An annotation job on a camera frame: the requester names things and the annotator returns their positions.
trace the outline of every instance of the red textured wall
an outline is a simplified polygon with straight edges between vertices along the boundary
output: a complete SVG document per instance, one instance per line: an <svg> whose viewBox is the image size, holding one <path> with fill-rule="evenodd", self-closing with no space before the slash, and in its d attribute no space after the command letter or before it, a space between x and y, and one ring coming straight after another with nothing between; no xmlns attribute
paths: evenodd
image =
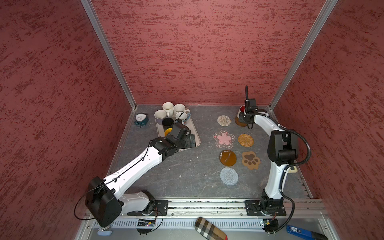
<svg viewBox="0 0 384 240"><path fill-rule="evenodd" d="M269 104L324 0L92 1L135 100Z"/></svg>
<svg viewBox="0 0 384 240"><path fill-rule="evenodd" d="M383 12L339 0L275 109L310 143L302 172L345 240L384 235Z"/></svg>
<svg viewBox="0 0 384 240"><path fill-rule="evenodd" d="M72 239L129 103L79 0L2 1L0 31L0 238Z"/></svg>

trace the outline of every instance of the plaid case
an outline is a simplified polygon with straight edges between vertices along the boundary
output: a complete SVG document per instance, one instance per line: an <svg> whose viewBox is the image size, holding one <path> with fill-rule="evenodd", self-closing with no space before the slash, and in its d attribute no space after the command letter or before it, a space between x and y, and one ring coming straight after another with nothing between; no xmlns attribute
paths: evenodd
<svg viewBox="0 0 384 240"><path fill-rule="evenodd" d="M205 218L199 217L195 223L195 229L208 240L228 240L227 235Z"/></svg>

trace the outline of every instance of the amber glass coaster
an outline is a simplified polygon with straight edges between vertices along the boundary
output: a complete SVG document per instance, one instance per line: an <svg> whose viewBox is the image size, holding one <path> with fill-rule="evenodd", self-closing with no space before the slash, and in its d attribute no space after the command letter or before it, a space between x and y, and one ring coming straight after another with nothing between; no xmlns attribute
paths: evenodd
<svg viewBox="0 0 384 240"><path fill-rule="evenodd" d="M227 167L233 166L236 163L236 154L231 150L223 150L219 156L220 162Z"/></svg>

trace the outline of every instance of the rattan coaster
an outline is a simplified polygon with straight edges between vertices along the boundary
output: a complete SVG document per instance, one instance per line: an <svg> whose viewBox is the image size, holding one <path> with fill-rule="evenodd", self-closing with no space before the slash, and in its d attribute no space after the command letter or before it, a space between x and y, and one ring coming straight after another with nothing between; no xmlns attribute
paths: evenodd
<svg viewBox="0 0 384 240"><path fill-rule="evenodd" d="M221 115L220 117L217 118L217 122L223 126L229 126L231 124L231 119L228 116Z"/></svg>
<svg viewBox="0 0 384 240"><path fill-rule="evenodd" d="M241 134L238 137L239 143L244 147L251 147L254 143L253 138L248 134Z"/></svg>

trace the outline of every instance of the tray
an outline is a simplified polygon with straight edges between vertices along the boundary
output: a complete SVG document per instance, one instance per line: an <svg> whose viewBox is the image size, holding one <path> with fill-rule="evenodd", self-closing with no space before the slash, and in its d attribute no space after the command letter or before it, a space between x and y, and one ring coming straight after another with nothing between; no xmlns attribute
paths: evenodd
<svg viewBox="0 0 384 240"><path fill-rule="evenodd" d="M173 115L171 118L173 120L176 120L175 115ZM200 145L201 141L200 141L199 135L197 134L195 124L193 124L192 116L190 116L189 119L185 122L185 125L191 130L191 134L195 134L196 147L198 147ZM165 137L163 125L160 125L156 122L156 128L157 128L157 135L159 137ZM179 152L187 150L187 149L190 149L190 148L182 148L179 150Z"/></svg>

